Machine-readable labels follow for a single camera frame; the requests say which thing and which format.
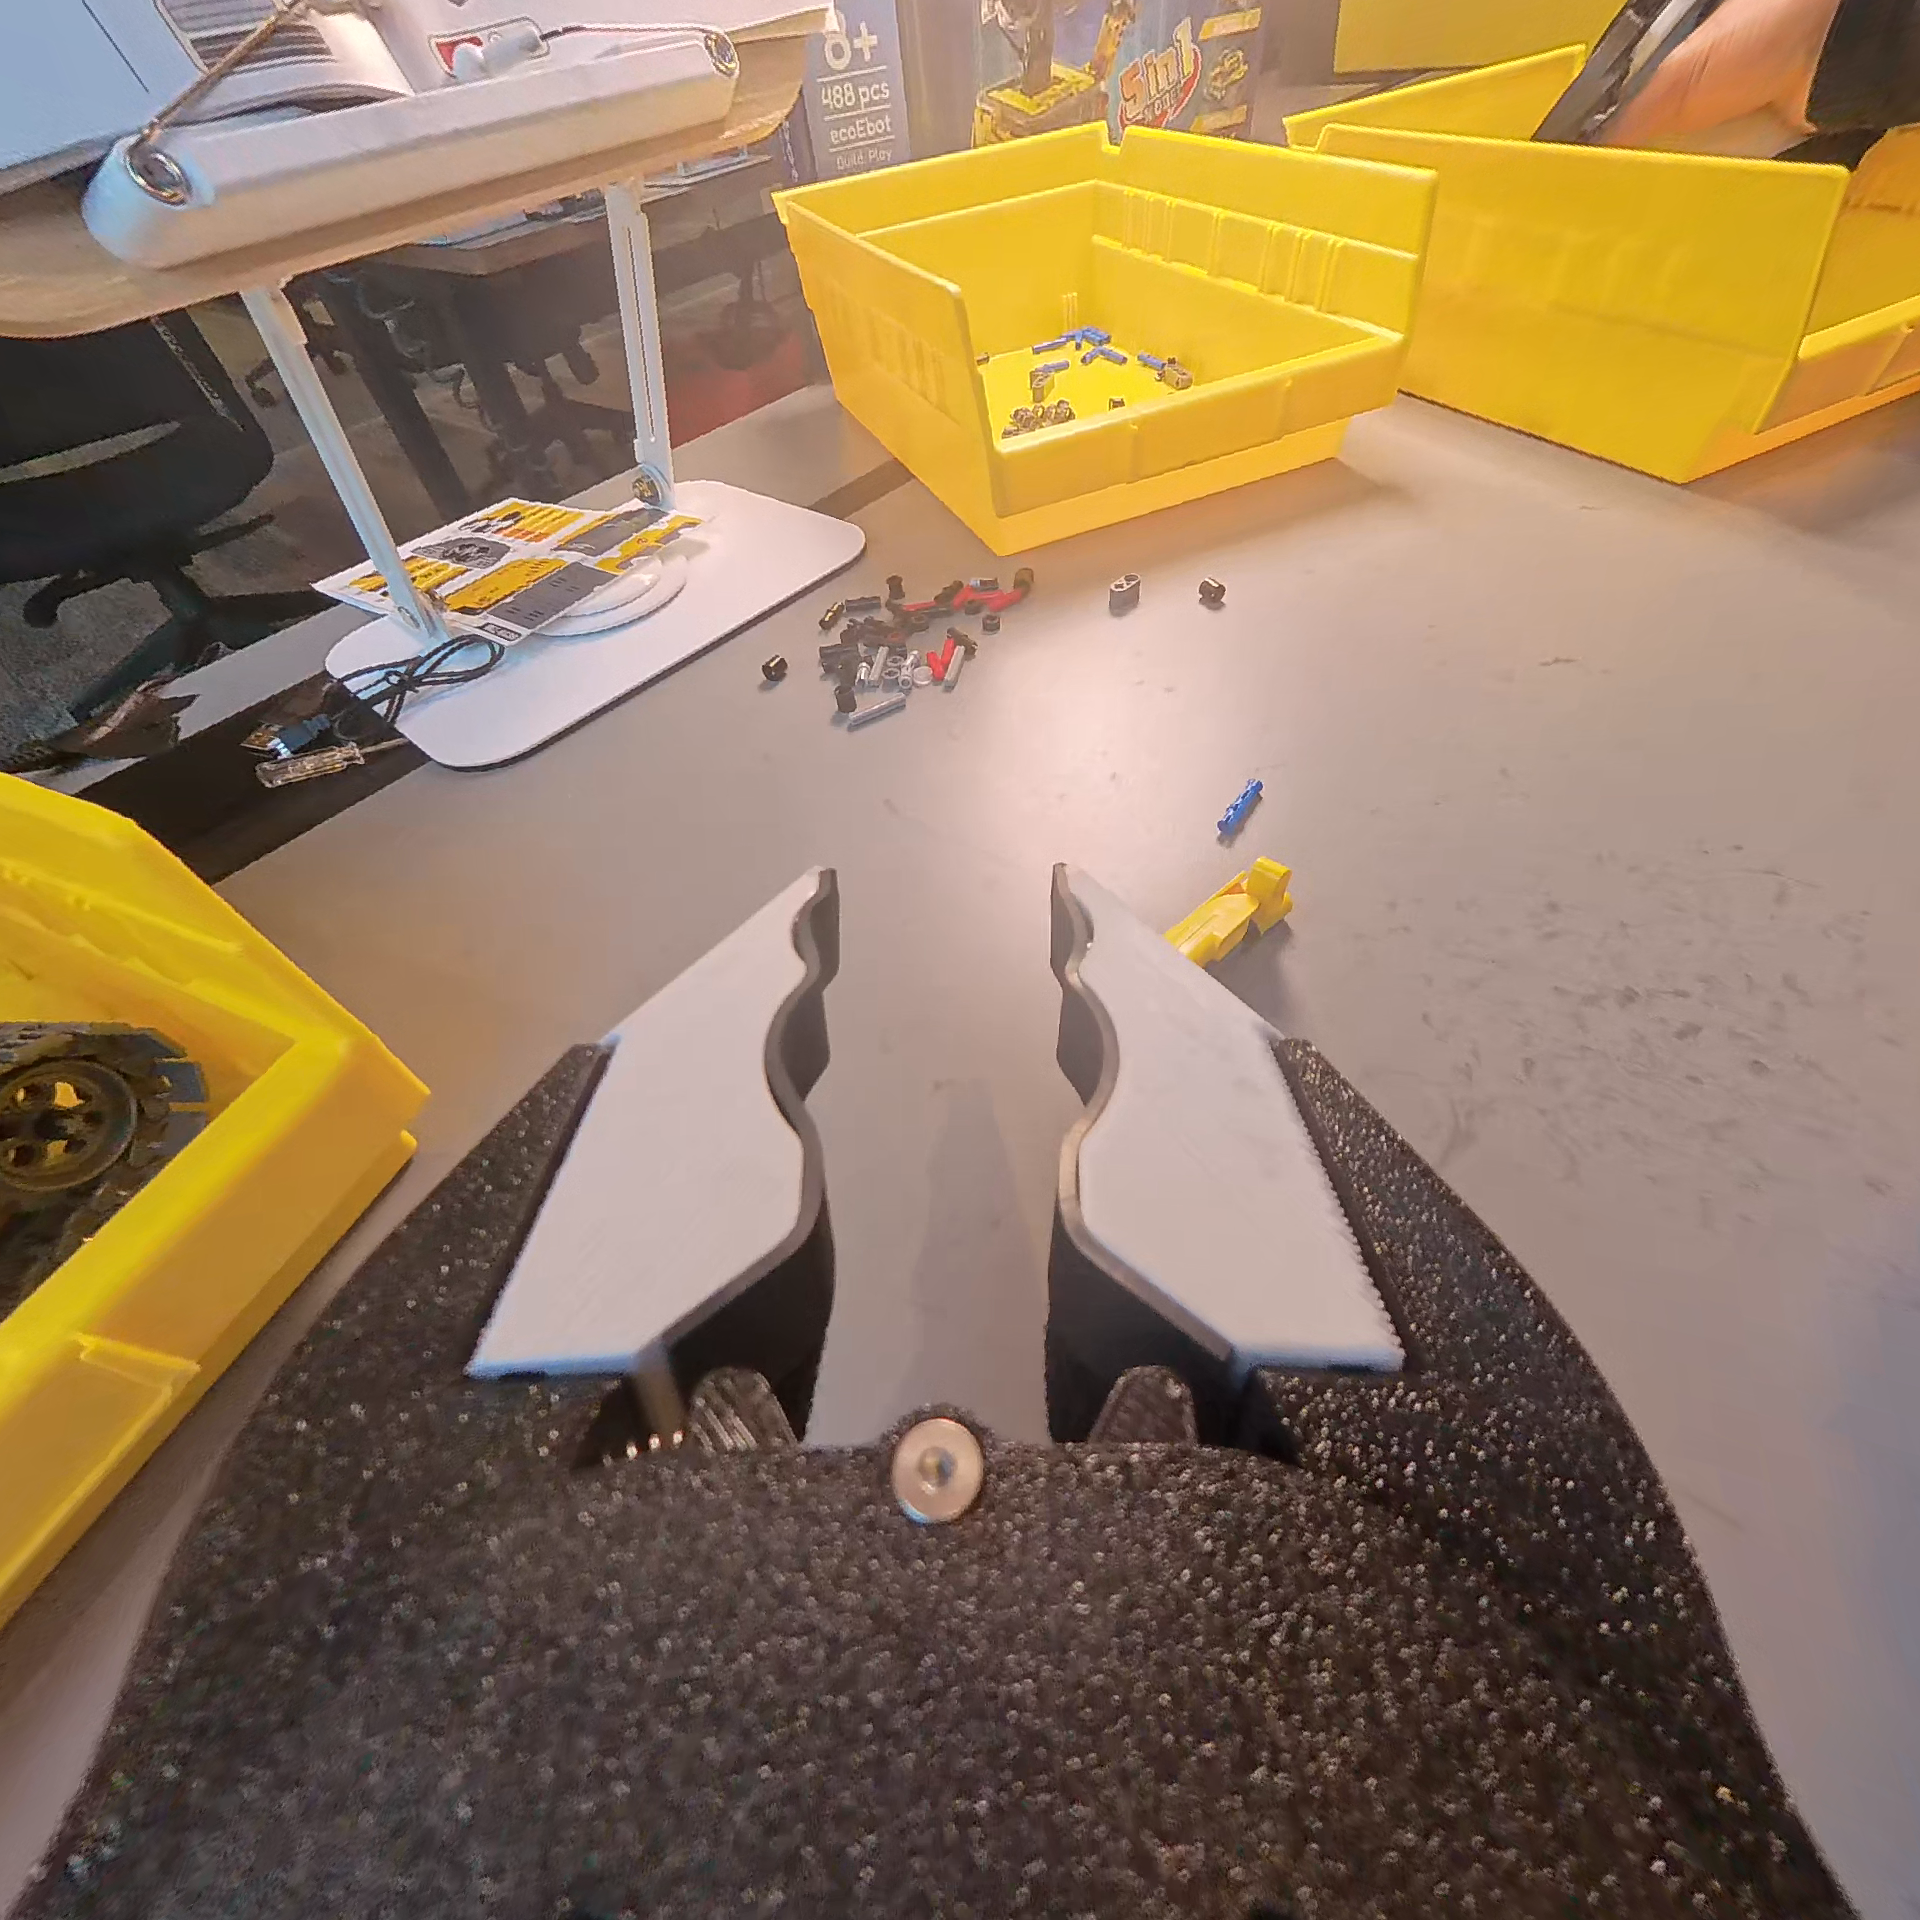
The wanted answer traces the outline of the yellow angled toy beam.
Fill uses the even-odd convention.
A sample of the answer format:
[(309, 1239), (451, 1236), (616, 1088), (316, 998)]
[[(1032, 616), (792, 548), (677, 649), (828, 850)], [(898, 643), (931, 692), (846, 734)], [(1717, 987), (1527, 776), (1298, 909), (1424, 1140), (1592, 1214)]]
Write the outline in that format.
[(1217, 964), (1255, 931), (1275, 931), (1291, 909), (1291, 867), (1277, 856), (1255, 856), (1237, 876), (1228, 876), (1212, 895), (1204, 895), (1190, 914), (1167, 923), (1167, 947), (1173, 947), (1190, 964)]

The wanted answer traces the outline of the printed sticker sheet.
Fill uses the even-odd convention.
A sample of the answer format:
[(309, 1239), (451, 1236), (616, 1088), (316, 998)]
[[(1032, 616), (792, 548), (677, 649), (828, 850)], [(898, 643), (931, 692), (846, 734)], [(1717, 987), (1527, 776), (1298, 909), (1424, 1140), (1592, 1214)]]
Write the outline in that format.
[(478, 512), (400, 541), (432, 634), (601, 634), (659, 614), (683, 585), (683, 539), (700, 512), (622, 502), (561, 511), (496, 501)]

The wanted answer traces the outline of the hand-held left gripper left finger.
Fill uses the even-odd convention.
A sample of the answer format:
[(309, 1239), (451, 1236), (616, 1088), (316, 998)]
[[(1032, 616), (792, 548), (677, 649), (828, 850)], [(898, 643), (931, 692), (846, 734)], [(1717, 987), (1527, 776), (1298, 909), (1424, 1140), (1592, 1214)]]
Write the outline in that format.
[(465, 1363), (509, 1376), (786, 1376), (822, 1345), (838, 873), (807, 867), (601, 1041), (588, 1107)]

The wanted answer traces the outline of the yellow bin with parts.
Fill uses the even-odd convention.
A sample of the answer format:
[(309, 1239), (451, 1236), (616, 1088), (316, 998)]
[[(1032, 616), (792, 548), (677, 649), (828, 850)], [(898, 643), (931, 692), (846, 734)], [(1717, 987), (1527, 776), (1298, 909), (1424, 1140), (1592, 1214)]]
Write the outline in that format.
[[(1331, 461), (1402, 390), (1436, 170), (1068, 125), (780, 194), (834, 390), (991, 555)], [(981, 350), (1107, 330), (1194, 390), (991, 442)]]

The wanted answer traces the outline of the pile of small toy parts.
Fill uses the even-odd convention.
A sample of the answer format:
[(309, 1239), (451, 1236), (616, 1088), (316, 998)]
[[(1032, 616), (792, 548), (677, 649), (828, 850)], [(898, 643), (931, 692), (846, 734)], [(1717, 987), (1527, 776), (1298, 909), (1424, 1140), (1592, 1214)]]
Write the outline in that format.
[(985, 634), (997, 634), (1036, 585), (1025, 563), (1014, 571), (969, 571), (931, 592), (884, 578), (884, 592), (853, 592), (816, 614), (816, 675), (834, 693), (834, 725), (856, 729), (905, 712), (917, 692), (959, 687)]

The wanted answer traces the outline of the white book stand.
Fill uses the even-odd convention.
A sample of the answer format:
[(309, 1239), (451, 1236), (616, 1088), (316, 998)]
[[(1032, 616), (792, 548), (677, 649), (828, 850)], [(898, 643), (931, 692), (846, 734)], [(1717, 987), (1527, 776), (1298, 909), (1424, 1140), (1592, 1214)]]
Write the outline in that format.
[[(251, 60), (293, 6), (239, 48)], [(313, 376), (284, 284), (432, 241), (496, 210), (609, 194), (622, 287), (637, 469), (677, 501), (667, 428), (647, 428), (642, 336), (649, 320), (642, 174), (747, 147), (802, 83), (822, 6), (588, 6), (539, 22), (482, 6), (465, 68), (437, 52), (419, 6), (371, 6), (410, 91), (360, 103), (190, 118), (228, 68), (208, 68), (103, 154), (6, 165), (6, 336), (77, 336), (203, 300), (251, 300), (284, 390), (296, 402), (371, 563), (393, 527)]]

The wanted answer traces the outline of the empty yellow storage bin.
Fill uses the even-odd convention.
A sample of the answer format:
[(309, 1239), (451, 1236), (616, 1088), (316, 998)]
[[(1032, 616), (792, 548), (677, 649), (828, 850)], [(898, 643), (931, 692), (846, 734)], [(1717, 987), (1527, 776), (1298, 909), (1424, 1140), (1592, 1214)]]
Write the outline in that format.
[(1690, 485), (1920, 388), (1920, 136), (1856, 170), (1533, 140), (1585, 48), (1291, 112), (1436, 170), (1405, 390)]

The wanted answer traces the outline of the toy kit cardboard box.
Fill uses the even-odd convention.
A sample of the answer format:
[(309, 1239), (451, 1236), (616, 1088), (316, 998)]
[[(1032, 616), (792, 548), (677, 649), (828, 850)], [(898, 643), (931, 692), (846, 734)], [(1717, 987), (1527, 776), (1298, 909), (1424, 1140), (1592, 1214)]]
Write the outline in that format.
[(842, 0), (786, 112), (798, 179), (846, 179), (1036, 132), (1285, 140), (1277, 6)]

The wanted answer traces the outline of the blue black bricks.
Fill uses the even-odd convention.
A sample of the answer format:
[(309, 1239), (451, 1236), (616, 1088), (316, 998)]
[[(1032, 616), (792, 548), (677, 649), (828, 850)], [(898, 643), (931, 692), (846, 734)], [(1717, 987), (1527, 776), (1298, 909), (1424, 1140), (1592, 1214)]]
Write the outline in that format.
[(1030, 347), (981, 350), (972, 372), (993, 447), (1107, 416), (1144, 416), (1198, 388), (1180, 355), (1128, 347), (1107, 330), (1068, 330)]

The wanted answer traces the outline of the open instruction booklet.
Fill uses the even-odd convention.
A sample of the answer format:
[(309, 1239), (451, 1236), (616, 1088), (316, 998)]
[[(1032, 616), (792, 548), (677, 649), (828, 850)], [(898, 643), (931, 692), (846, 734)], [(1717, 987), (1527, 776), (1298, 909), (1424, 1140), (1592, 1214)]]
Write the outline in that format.
[[(10, 0), (0, 9), (0, 161), (103, 154), (200, 83), (271, 0)], [(387, 21), (360, 6), (293, 6), (190, 118), (410, 91)]]

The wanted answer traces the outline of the white rounded board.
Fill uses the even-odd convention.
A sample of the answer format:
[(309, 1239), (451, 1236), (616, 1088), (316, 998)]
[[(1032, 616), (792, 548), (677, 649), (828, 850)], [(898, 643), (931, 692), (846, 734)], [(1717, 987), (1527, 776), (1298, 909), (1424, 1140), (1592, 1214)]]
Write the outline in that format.
[[(683, 539), (683, 585), (659, 614), (601, 634), (522, 634), (514, 647), (451, 634), (456, 656), (432, 666), (432, 687), (400, 702), (396, 734), (462, 772), (527, 761), (866, 555), (856, 525), (719, 478), (677, 485), (667, 511), (704, 525)], [(441, 643), (407, 626), (377, 563), (325, 578), (325, 592), (345, 614), (367, 614), (325, 660), (367, 704)]]

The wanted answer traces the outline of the person's right forearm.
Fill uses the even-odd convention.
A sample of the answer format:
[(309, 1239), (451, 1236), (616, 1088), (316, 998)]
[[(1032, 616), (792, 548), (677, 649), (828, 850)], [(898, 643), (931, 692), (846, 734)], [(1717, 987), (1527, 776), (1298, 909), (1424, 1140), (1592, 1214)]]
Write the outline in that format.
[(1920, 6), (1839, 0), (1809, 90), (1813, 132), (1888, 132), (1920, 121)]

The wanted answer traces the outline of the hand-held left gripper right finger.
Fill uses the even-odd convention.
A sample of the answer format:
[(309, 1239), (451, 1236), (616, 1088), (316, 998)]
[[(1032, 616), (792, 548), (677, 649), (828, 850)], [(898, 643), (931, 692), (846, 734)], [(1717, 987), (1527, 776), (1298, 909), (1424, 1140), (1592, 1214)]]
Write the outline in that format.
[(1080, 1100), (1057, 1154), (1046, 1334), (1096, 1376), (1402, 1369), (1285, 1031), (1068, 863), (1046, 964)]

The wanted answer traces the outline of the grey desk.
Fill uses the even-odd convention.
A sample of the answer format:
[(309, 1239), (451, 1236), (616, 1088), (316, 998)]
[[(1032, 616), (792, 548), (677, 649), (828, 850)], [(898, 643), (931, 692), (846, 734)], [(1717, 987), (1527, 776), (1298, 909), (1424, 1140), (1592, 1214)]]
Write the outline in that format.
[[(407, 768), (220, 876), (432, 1100), (400, 1181), (10, 1623), (6, 1910), (325, 1301), (569, 1041), (802, 867), (842, 885), (812, 1433), (948, 1401), (1045, 1440), (1079, 1118), (1046, 873), (1171, 923), (1266, 850), (1298, 904), (1217, 977), (1585, 1343), (1826, 1860), (1861, 1915), (1913, 1915), (1913, 402), (1702, 490), (1393, 402), (1320, 469), (1032, 571), (959, 692), (856, 734), (812, 671), (828, 585), (514, 768)], [(1123, 571), (1139, 606), (1109, 616)]]

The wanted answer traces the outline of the far yellow bin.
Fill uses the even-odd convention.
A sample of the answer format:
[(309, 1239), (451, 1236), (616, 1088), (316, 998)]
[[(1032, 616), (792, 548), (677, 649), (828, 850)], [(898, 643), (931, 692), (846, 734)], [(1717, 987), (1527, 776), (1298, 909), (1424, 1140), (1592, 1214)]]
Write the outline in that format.
[(1597, 44), (1622, 0), (1341, 0), (1331, 74), (1479, 68)]

